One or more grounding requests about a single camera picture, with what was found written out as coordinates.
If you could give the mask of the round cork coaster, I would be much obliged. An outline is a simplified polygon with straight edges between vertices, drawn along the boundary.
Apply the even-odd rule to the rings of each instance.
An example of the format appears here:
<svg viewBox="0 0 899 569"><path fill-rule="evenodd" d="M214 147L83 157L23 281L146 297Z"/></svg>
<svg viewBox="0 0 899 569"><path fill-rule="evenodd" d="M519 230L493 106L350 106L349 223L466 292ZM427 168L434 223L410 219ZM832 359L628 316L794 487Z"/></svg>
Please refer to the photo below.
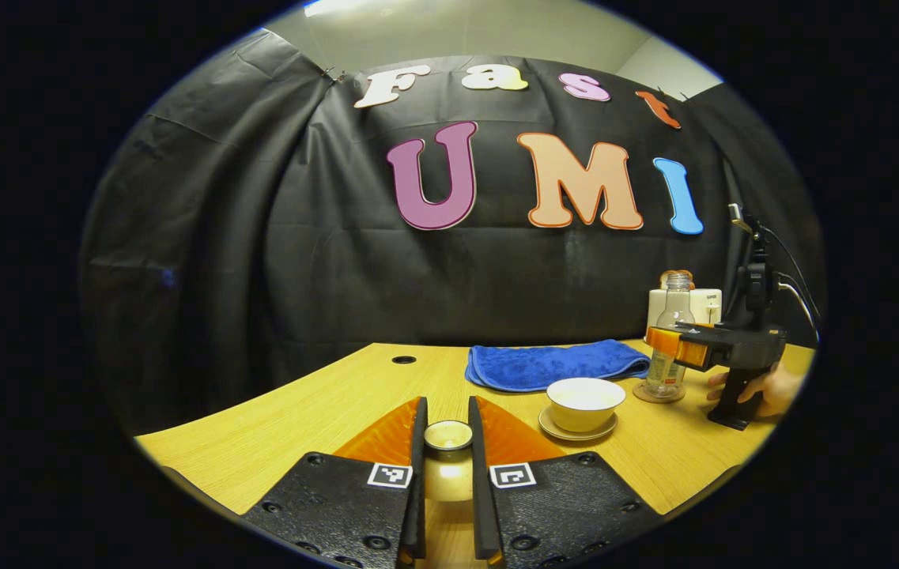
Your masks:
<svg viewBox="0 0 899 569"><path fill-rule="evenodd" d="M674 402L679 402L686 396L686 389L684 386L678 386L677 391L673 394L658 397L652 395L648 391L648 383L647 382L639 382L633 388L633 395L638 399L644 402L655 403L655 404L670 404Z"/></svg>

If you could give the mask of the white toaster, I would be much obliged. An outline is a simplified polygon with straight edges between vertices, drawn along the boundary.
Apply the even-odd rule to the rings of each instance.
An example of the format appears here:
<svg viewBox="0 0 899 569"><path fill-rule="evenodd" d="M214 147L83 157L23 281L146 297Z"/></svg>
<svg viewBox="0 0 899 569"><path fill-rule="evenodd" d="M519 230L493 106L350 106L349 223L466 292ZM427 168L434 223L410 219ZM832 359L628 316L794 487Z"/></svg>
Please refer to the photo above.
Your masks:
<svg viewBox="0 0 899 569"><path fill-rule="evenodd" d="M723 320L723 292L717 288L693 288L681 289L675 296L687 299L689 306L687 311L691 314L693 322L697 326L713 326ZM667 289L656 288L648 293L648 317L647 331L642 340L647 341L649 329L656 326L663 313L667 310Z"/></svg>

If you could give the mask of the cream saucer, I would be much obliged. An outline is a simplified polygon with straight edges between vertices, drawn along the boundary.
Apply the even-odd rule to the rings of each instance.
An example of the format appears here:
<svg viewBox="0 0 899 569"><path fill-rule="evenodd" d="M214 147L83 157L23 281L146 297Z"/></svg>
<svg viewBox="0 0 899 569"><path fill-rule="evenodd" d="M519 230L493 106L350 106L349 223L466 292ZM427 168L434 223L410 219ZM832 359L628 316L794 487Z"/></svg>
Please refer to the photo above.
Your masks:
<svg viewBox="0 0 899 569"><path fill-rule="evenodd" d="M568 442L589 442L589 440L601 439L601 437L608 436L619 424L619 418L616 413L612 413L604 424L597 428L587 431L572 431L561 428L561 426L554 421L553 408L546 406L537 416L537 422L539 427L547 435L553 436L555 439L568 440Z"/></svg>

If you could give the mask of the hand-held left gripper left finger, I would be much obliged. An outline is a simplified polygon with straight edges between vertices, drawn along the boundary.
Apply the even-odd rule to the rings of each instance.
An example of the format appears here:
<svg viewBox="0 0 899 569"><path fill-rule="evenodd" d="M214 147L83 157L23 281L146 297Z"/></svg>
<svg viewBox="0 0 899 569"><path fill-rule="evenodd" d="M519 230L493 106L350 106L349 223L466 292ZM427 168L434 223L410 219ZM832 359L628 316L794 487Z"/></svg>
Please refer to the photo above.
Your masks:
<svg viewBox="0 0 899 569"><path fill-rule="evenodd" d="M410 568L426 556L428 402L387 412L333 453L309 451L243 514L330 564Z"/></svg>

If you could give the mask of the black backdrop cloth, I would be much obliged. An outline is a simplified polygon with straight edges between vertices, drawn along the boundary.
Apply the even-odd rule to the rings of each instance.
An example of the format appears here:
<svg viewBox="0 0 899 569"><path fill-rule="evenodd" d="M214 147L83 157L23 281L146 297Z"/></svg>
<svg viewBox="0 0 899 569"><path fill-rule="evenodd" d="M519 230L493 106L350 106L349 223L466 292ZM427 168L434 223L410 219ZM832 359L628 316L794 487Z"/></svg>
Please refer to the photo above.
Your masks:
<svg viewBox="0 0 899 569"><path fill-rule="evenodd" d="M739 204L810 310L829 309L813 198L728 85L680 101L568 62L443 55L356 107L267 29L171 87L125 137L85 223L81 317L130 435L198 419L372 343L576 345L641 337L666 269L724 292Z"/></svg>

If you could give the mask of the clear water bottle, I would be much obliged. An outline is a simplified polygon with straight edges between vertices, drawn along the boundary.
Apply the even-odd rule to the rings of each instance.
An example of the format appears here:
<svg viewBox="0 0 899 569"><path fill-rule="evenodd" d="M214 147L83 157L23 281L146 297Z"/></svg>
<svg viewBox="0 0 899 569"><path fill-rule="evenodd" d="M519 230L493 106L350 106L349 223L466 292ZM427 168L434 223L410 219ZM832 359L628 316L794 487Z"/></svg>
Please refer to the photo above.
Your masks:
<svg viewBox="0 0 899 569"><path fill-rule="evenodd" d="M680 296L675 296L681 289L690 288L688 271L684 269L674 270L667 278L667 310L662 314L656 326L673 328L677 323L694 323L691 314L687 311L689 302ZM651 365L649 365L648 391L652 395L663 397L673 394L678 386L682 385L686 367L673 363L669 356L656 352L652 353Z"/></svg>

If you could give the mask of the blue towel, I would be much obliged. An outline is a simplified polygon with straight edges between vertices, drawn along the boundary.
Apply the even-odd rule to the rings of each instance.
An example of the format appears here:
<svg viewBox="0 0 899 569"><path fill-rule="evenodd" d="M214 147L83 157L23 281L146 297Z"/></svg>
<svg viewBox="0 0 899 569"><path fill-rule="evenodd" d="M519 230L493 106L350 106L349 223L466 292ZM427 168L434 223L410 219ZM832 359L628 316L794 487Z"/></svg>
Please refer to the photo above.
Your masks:
<svg viewBox="0 0 899 569"><path fill-rule="evenodd" d="M650 363L648 354L613 339L569 347L472 346L464 378L495 391L533 393L562 379L643 379Z"/></svg>

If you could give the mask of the cream teacup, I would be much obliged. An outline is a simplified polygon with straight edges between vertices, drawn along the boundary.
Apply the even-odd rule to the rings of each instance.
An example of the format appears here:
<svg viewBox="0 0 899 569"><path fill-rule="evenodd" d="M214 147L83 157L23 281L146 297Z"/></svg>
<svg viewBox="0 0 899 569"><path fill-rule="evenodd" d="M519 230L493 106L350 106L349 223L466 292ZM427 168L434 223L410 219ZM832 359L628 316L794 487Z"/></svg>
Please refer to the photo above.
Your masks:
<svg viewBox="0 0 899 569"><path fill-rule="evenodd" d="M627 393L623 386L607 379L576 377L553 382L546 396L555 425L573 433L588 433L615 418Z"/></svg>

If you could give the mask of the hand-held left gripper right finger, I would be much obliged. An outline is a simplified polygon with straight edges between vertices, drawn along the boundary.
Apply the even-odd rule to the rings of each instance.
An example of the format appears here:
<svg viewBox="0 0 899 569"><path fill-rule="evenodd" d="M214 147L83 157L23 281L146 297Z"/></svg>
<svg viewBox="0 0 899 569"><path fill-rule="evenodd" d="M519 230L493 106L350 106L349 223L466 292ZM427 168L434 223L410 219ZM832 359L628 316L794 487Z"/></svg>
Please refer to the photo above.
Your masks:
<svg viewBox="0 0 899 569"><path fill-rule="evenodd" d="M593 450L566 453L506 409L468 401L474 550L490 566L573 566L663 516Z"/></svg>

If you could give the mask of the cream teacup lid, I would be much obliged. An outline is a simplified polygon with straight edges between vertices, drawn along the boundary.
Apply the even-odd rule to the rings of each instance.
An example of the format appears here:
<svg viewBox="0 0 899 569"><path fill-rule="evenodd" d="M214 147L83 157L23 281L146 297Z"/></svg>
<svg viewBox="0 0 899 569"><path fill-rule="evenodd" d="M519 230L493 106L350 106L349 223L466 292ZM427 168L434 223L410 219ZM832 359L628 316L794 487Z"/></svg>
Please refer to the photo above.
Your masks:
<svg viewBox="0 0 899 569"><path fill-rule="evenodd" d="M430 424L423 432L426 497L436 502L472 500L470 425L457 420Z"/></svg>

